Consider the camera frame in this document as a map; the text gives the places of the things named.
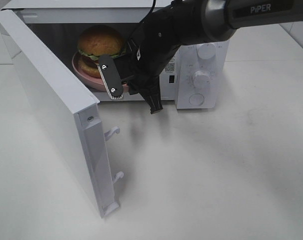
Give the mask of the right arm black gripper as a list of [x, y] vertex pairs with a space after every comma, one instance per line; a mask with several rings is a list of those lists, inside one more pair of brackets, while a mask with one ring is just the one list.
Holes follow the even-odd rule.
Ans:
[[203, 43], [207, 39], [202, 23], [204, 4], [170, 4], [150, 12], [140, 22], [142, 40], [113, 60], [98, 59], [98, 70], [111, 100], [123, 98], [123, 82], [131, 94], [140, 94], [155, 114], [163, 109], [159, 75], [182, 45]]

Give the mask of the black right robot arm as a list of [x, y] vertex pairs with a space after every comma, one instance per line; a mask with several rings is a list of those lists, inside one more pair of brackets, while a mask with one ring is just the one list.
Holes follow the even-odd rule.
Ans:
[[108, 97], [123, 97], [123, 84], [139, 94], [152, 114], [163, 106], [159, 76], [181, 46], [229, 40], [237, 29], [303, 22], [303, 0], [174, 0], [151, 8], [139, 22], [142, 41], [128, 53], [99, 57]]

